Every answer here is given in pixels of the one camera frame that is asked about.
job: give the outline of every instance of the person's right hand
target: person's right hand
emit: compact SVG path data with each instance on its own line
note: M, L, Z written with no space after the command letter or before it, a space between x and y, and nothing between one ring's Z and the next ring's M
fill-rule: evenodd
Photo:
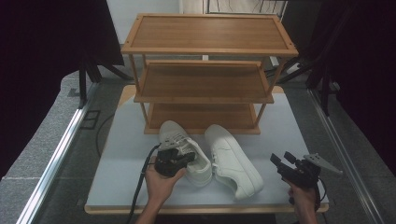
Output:
M315 213L316 193L314 189L301 189L284 179L290 185L289 196L294 198L294 212L301 224L318 223Z

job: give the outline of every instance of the middle shelf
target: middle shelf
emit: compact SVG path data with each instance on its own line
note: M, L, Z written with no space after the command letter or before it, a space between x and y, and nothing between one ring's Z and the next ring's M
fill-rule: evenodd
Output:
M149 60L137 103L273 104L261 62Z

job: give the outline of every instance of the floor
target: floor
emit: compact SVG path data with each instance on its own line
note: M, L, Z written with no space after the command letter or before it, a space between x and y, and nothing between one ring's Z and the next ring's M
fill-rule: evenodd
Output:
M126 66L119 67L126 74L131 74L128 60ZM73 141L64 162L49 190L48 197L38 210L34 223L124 223L126 216L91 216L84 212L83 205L94 177L95 168L100 160L101 149L106 142L106 134L111 124L111 114L117 107L122 86L130 81L114 76L105 68L100 68L104 77L98 86L95 99L113 102L106 106L102 101L94 101L90 107L93 120L87 117L78 130L78 137ZM346 169L335 152L334 142L322 122L315 102L304 87L306 76L298 77L282 84L294 116L300 127L308 150L317 152L334 166ZM59 96L42 122L34 138L22 152L18 160L0 182L0 223L16 223L37 182L46 169L48 162L60 142L64 131L73 117L79 103L78 74L73 73L64 78ZM373 197L382 223L396 223L396 178L375 149L370 145L359 128L338 104L335 95L330 96L329 119L353 165ZM330 199L330 210L318 215L320 223L375 223L367 217L362 206L364 199L358 197L348 175L333 175L323 171ZM185 223L190 217L160 217L158 223ZM296 220L294 214L251 215L241 217L193 217L200 223L278 223L289 224Z

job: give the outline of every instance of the white shoe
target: white shoe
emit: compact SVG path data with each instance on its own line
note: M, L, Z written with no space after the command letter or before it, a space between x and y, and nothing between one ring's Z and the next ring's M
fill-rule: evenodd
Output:
M212 166L210 160L201 150L198 144L189 138L186 131L172 120L163 123L160 129L160 142L176 143L176 149L180 154L195 153L195 160L187 164L186 177L190 182L197 186L203 187L212 179Z
M205 139L212 151L216 179L233 190L237 201L262 190L262 177L227 130L213 124L205 131Z

